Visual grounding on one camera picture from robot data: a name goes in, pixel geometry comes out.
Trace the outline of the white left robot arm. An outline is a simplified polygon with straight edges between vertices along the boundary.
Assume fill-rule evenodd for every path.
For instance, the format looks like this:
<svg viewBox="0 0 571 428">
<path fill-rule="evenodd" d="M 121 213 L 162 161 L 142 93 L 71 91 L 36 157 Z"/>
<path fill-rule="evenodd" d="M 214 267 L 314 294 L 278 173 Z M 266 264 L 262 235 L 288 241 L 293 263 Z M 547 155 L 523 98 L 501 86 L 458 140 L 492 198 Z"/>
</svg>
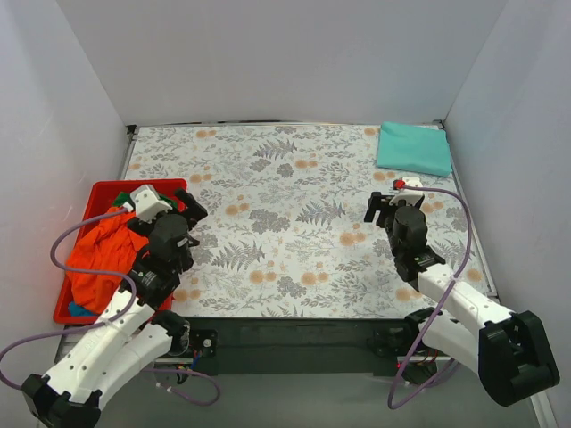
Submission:
<svg viewBox="0 0 571 428">
<path fill-rule="evenodd" d="M 45 374 L 32 374 L 21 391 L 30 412 L 47 427 L 93 427 L 109 399 L 156 358 L 183 355 L 189 324 L 161 305 L 193 264 L 191 230 L 207 211 L 179 188 L 184 206 L 172 207 L 151 185 L 133 191 L 128 228 L 147 238 L 118 290 L 75 346 Z"/>
</svg>

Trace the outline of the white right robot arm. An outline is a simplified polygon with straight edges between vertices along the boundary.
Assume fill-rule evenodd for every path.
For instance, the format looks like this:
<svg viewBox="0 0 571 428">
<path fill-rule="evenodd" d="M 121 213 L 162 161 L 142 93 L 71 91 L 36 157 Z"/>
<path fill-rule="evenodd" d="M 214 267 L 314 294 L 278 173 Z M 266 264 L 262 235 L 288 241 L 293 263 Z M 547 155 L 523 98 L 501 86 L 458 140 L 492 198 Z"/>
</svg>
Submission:
<svg viewBox="0 0 571 428">
<path fill-rule="evenodd" d="M 487 394 L 507 407 L 559 384 L 543 323 L 515 312 L 460 280 L 427 243 L 424 188 L 395 183 L 394 195 L 373 192 L 364 220 L 384 229 L 401 280 L 435 301 L 409 315 L 403 335 L 414 354 L 433 348 L 474 372 Z"/>
</svg>

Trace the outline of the orange t shirt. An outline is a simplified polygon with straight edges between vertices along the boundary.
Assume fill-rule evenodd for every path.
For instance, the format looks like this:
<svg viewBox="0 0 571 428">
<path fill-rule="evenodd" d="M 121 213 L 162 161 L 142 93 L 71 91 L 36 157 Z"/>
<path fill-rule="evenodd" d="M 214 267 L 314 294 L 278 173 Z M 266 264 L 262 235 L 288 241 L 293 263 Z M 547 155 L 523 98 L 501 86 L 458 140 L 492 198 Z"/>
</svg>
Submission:
<svg viewBox="0 0 571 428">
<path fill-rule="evenodd" d="M 111 218 L 102 219 L 79 239 L 66 261 L 71 268 L 88 269 L 88 274 L 77 271 L 66 273 L 71 282 L 73 301 L 100 315 L 120 285 L 118 276 L 96 275 L 96 270 L 127 274 L 135 261 L 137 252 L 147 244 L 145 237 L 128 229 L 133 213 L 119 213 L 111 207 Z"/>
</svg>

